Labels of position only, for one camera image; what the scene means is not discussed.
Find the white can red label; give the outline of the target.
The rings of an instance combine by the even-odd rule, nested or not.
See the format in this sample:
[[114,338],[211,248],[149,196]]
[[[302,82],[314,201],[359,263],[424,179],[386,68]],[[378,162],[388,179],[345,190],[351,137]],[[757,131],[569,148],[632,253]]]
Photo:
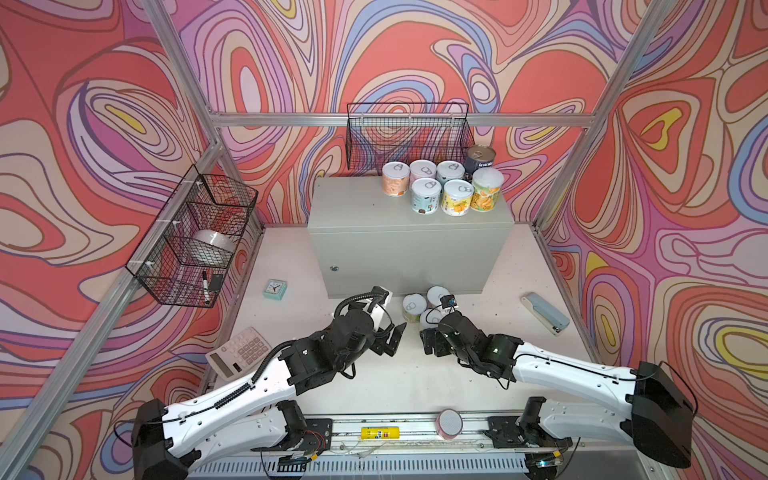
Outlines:
[[430,307],[440,306],[441,299],[450,295],[450,291],[443,286],[432,286],[427,291],[427,301]]

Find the white can green label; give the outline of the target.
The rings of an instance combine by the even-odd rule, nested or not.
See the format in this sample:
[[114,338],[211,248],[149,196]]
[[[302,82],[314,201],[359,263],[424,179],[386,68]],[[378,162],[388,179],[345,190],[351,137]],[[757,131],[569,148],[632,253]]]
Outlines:
[[426,298],[418,293],[408,294],[402,300],[402,315],[409,323],[419,323],[421,314],[427,309]]

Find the white can yellow orange label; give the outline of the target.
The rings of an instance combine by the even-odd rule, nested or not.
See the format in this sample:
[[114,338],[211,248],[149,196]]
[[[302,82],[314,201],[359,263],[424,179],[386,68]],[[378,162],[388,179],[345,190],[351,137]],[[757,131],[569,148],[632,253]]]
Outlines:
[[463,216],[470,209],[474,187],[471,183],[453,179],[443,185],[441,210],[449,216]]

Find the white can teal label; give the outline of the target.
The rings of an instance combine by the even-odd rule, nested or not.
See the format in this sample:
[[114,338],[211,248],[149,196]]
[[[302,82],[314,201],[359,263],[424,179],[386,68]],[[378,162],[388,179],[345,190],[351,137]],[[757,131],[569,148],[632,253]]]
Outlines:
[[411,209],[419,215],[431,215],[439,207],[441,184],[434,178],[419,178],[411,184]]

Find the yellow peach can plastic lid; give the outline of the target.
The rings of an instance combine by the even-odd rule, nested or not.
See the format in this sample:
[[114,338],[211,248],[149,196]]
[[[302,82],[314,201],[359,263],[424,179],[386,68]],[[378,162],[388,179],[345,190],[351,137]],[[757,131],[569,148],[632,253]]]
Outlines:
[[470,208],[477,212],[490,212],[494,209],[504,182],[504,175],[493,167],[480,168],[474,172],[474,189]]

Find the light blue spotted can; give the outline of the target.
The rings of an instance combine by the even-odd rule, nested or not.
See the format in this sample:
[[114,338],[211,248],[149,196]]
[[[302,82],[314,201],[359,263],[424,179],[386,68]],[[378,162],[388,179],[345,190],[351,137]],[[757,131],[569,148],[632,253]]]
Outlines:
[[457,161],[445,160],[437,165],[436,179],[441,185],[451,180],[462,180],[465,175],[465,167]]

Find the white can pink label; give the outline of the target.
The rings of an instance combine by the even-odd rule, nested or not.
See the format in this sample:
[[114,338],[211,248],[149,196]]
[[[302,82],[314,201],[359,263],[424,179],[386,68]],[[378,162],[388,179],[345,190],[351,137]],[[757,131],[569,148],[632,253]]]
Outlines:
[[437,166],[434,162],[425,159],[414,160],[409,165],[410,183],[426,178],[434,179],[436,177]]

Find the dark blue tomato can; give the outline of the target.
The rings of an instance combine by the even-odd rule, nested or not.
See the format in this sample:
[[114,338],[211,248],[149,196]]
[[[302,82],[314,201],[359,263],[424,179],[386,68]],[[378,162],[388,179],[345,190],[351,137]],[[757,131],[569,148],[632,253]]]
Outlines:
[[495,158],[496,152],[490,146],[473,145],[469,147],[464,157],[465,176],[471,178],[477,170],[492,167]]

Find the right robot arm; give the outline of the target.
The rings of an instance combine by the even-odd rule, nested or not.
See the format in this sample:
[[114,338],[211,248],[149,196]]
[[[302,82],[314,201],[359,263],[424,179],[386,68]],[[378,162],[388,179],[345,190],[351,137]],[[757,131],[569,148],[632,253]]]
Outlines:
[[581,399],[567,407],[544,396],[529,398],[515,424],[521,443],[606,439],[630,443],[670,467],[691,466],[698,406],[661,366],[642,361],[635,368],[616,367],[555,354],[515,336],[487,335],[457,310],[422,326],[426,354],[452,355],[459,366],[504,390],[527,383]]

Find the white pink calculator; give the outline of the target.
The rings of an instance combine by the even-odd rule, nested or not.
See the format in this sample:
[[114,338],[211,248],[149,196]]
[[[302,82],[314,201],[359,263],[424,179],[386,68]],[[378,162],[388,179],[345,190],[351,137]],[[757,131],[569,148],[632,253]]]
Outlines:
[[219,378],[231,381],[257,368],[270,350],[265,338],[255,328],[248,327],[208,352],[206,359]]

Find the mint green small clock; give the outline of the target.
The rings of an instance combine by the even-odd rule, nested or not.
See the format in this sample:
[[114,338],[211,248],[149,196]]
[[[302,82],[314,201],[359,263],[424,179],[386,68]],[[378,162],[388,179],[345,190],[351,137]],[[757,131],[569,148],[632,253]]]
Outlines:
[[280,301],[283,299],[287,288],[288,283],[286,281],[269,279],[262,290],[262,294],[267,299]]

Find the grey metal cabinet box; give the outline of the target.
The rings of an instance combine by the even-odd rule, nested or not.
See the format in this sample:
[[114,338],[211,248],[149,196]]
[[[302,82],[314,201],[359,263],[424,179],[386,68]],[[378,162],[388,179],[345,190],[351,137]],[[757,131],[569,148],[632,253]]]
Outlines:
[[308,232],[331,298],[382,286],[396,295],[443,286],[483,291],[514,226],[507,205],[486,213],[420,215],[378,177],[319,178]]

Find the black marker pen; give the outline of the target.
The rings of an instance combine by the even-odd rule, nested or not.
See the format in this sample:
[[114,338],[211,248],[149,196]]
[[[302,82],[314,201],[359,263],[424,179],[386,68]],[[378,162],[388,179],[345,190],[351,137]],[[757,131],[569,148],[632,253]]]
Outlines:
[[206,271],[202,272],[202,291],[203,291],[204,304],[209,305],[211,300],[210,300],[210,293],[208,290],[208,277],[207,277]]

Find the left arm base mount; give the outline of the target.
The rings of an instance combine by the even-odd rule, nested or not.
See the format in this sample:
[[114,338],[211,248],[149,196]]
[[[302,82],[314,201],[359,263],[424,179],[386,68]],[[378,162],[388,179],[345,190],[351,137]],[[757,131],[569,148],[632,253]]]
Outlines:
[[310,418],[303,428],[290,430],[276,445],[253,448],[253,452],[298,451],[305,454],[321,454],[331,447],[333,420],[331,418]]

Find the aluminium front rail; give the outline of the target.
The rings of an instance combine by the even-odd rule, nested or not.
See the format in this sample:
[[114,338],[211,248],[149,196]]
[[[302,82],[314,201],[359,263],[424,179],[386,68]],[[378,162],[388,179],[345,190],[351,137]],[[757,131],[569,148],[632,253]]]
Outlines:
[[[283,451],[293,455],[351,455],[364,458],[374,453],[416,454],[438,452],[484,452],[486,450],[522,450],[530,452],[555,451],[554,448],[504,448],[493,447],[483,430],[488,429],[491,416],[538,417],[545,431],[556,438],[570,437],[575,446],[577,440],[595,440],[610,446],[630,446],[633,441],[624,432],[619,416],[603,407],[587,404],[546,401],[533,404],[523,411],[510,412],[459,412],[463,419],[463,431],[453,440],[441,438],[435,421],[439,413],[391,414],[391,415],[338,415],[333,420],[331,447],[321,454],[305,454]],[[189,453],[196,455],[192,466],[200,468],[221,458],[252,451],[253,448],[278,444],[293,429],[303,428],[306,421],[297,407],[274,407],[262,413],[247,416],[215,432],[207,433],[191,446],[182,446],[182,436],[173,438],[171,452],[176,457]]]

